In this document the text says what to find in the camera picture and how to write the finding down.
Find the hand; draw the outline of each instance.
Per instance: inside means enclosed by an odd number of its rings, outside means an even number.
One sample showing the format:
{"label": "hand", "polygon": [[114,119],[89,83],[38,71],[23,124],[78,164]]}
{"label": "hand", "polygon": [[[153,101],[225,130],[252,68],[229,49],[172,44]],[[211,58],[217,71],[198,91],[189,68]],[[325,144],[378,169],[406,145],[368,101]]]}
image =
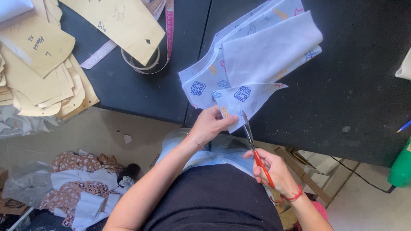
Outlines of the hand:
{"label": "hand", "polygon": [[201,146],[214,139],[220,132],[227,131],[227,127],[238,121],[238,116],[231,115],[223,119],[220,108],[215,105],[204,109],[190,131],[190,135]]}
{"label": "hand", "polygon": [[[281,157],[271,154],[261,148],[257,148],[256,150],[260,155],[265,168],[270,174],[275,189],[287,198],[294,197],[295,194],[300,191],[300,189],[298,188],[296,181],[291,176],[291,173],[288,171],[288,168]],[[249,158],[252,155],[253,151],[249,150],[242,157]],[[253,166],[253,174],[258,183],[269,185],[264,170],[261,167],[257,166],[255,161]]]}

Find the red scissors handle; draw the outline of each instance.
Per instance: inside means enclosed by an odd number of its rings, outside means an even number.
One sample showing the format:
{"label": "red scissors handle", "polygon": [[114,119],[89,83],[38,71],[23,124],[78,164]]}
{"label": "red scissors handle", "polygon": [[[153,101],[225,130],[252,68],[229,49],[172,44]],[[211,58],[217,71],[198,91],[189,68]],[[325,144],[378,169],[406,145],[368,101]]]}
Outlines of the red scissors handle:
{"label": "red scissors handle", "polygon": [[268,183],[272,188],[275,188],[274,183],[272,182],[270,174],[268,174],[267,169],[264,167],[263,161],[260,158],[260,155],[258,155],[258,152],[256,150],[253,150],[254,152],[254,160],[256,161],[257,166],[261,167],[264,170],[264,173],[267,176]]}

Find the light blue jeans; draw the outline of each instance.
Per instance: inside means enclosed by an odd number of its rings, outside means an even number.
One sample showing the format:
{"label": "light blue jeans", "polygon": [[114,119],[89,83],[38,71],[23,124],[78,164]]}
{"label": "light blue jeans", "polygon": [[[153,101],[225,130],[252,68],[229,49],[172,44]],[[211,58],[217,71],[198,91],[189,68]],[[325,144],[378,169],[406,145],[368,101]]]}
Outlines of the light blue jeans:
{"label": "light blue jeans", "polygon": [[[187,137],[191,128],[180,128],[172,131],[166,136],[163,141],[163,150],[157,160],[160,161],[176,147],[183,139]],[[213,165],[213,164],[231,164],[239,170],[253,175],[253,157],[244,159],[242,155],[249,150],[244,139],[235,136],[219,134],[210,143],[206,144],[204,148],[207,151],[201,150],[194,154],[193,157],[184,166],[182,172],[197,166]]]}

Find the black table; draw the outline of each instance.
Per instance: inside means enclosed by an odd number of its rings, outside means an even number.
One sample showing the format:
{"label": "black table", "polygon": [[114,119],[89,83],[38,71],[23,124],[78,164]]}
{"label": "black table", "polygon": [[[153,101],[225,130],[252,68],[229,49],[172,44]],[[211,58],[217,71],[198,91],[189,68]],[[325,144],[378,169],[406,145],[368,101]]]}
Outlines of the black table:
{"label": "black table", "polygon": [[[59,4],[63,11],[61,29],[76,38],[72,53],[81,64],[109,38],[69,7],[61,2]],[[188,100],[181,89],[177,72],[198,60],[209,6],[210,0],[175,1],[172,59],[161,72],[153,75],[135,72],[123,60],[120,47],[116,47],[92,69],[84,69],[100,99],[96,106],[183,124]],[[164,29],[164,13],[158,22]],[[160,64],[166,61],[166,46],[164,37],[160,44]]]}
{"label": "black table", "polygon": [[[98,106],[192,126],[201,110],[187,109],[177,72],[208,51],[216,32],[262,2],[176,1],[168,67],[142,76],[116,48],[85,70],[101,101]],[[289,88],[273,94],[250,120],[254,139],[391,166],[411,135],[411,128],[396,133],[411,119],[411,81],[394,77],[411,47],[411,3],[302,3],[323,33],[323,52],[281,79]],[[82,63],[108,38],[72,10],[61,8],[62,29],[76,38],[73,54]],[[159,23],[164,26],[164,21],[162,15]],[[165,39],[160,46],[165,48]],[[234,135],[244,134],[238,130]]]}
{"label": "black table", "polygon": [[[201,57],[224,26],[263,1],[212,2]],[[411,47],[410,1],[302,0],[323,52],[279,82],[250,120],[255,140],[390,167],[411,128],[411,81],[394,77]],[[186,124],[199,109],[189,106]],[[236,136],[244,136],[239,129]]]}

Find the scissors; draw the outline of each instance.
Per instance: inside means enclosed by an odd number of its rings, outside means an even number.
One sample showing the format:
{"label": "scissors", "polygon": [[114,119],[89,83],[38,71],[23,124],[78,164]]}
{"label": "scissors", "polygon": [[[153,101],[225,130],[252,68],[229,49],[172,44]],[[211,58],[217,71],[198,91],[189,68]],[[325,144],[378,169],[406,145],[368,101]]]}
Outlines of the scissors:
{"label": "scissors", "polygon": [[245,122],[245,124],[243,125],[243,128],[244,128],[244,131],[245,131],[245,135],[247,136],[248,143],[251,146],[251,150],[254,153],[254,160],[256,161],[257,166],[261,167],[264,170],[264,173],[267,176],[267,179],[268,179],[268,182],[269,182],[270,186],[272,188],[275,188],[274,183],[272,182],[271,176],[270,176],[270,174],[268,174],[268,171],[264,167],[263,161],[261,160],[260,155],[258,154],[258,152],[256,150],[256,147],[254,145],[253,135],[251,134],[250,123],[248,123],[248,119],[247,119],[247,116],[245,115],[244,111],[242,111],[242,117],[244,118],[244,122]]}

